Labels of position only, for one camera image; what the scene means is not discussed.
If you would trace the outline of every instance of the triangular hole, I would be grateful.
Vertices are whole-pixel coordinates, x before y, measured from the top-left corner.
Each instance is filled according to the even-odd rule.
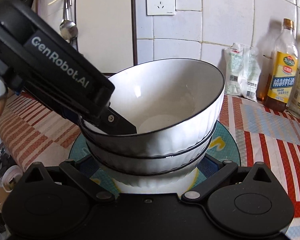
[[[43,176],[38,168],[34,168],[29,176],[26,178],[26,183],[41,181],[43,180]]]
[[[253,177],[253,180],[271,182],[271,179],[268,177],[268,174],[263,168],[259,168],[256,174]]]

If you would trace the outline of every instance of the brown liquid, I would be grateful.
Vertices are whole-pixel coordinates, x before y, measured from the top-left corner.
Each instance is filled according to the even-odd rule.
[[[270,88],[271,81],[272,81],[272,75],[269,75],[267,85],[266,85],[266,93]],[[272,109],[273,111],[283,112],[286,109],[287,103],[268,97],[268,95],[266,94],[265,100],[263,101],[263,105]]]

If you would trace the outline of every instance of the gold bottle cap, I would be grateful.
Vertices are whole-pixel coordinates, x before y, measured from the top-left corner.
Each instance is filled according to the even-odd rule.
[[[289,29],[293,29],[294,23],[293,23],[292,20],[287,19],[287,18],[284,18],[284,19],[283,19],[283,26],[284,26],[284,27],[288,27]]]

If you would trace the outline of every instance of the silver screw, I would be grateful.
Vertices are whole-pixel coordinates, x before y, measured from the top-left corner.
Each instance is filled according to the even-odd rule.
[[[112,197],[112,194],[110,192],[107,192],[107,191],[101,191],[101,192],[97,193],[96,197],[98,199],[107,200],[107,199],[110,199]]]
[[[200,193],[196,191],[188,191],[185,193],[185,197],[188,199],[197,199],[200,197]]]
[[[108,116],[108,121],[113,122],[114,121],[114,116],[111,114]]]

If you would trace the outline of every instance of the power outlet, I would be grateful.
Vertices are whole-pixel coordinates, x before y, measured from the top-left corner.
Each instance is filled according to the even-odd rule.
[[[175,15],[176,0],[147,0],[148,15]]]

